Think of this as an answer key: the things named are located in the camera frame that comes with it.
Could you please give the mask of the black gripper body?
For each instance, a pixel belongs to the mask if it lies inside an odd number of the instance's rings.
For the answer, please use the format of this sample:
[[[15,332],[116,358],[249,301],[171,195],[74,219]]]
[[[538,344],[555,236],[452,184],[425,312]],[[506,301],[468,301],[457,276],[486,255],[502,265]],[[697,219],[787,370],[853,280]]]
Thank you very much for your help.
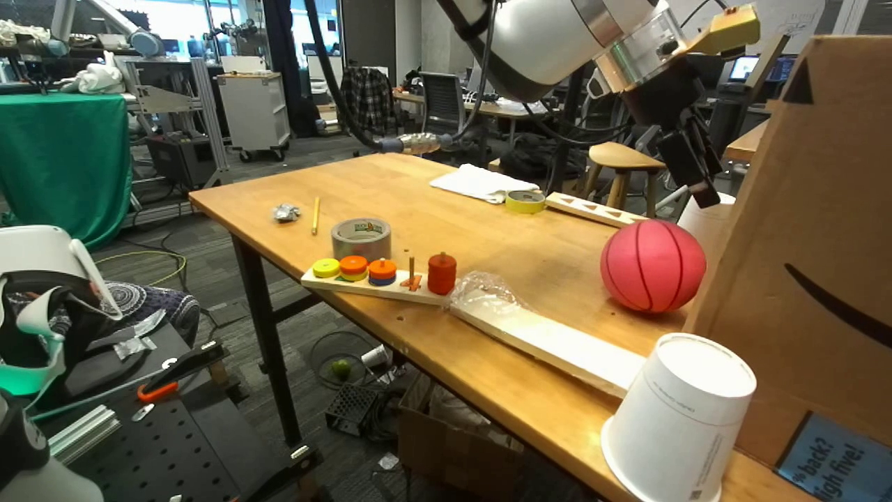
[[[655,127],[655,146],[686,140],[694,151],[711,145],[702,117],[694,102],[702,98],[701,70],[690,59],[665,64],[655,74],[623,91],[631,113]]]

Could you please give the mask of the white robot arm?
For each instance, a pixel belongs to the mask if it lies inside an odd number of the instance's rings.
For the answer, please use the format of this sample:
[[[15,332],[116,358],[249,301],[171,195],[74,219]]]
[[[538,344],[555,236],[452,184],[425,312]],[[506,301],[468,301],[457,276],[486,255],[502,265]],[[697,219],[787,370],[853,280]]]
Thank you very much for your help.
[[[659,153],[701,205],[714,205],[721,158],[693,106],[697,66],[665,0],[438,0],[454,34],[513,99],[538,99],[594,64],[645,126]]]

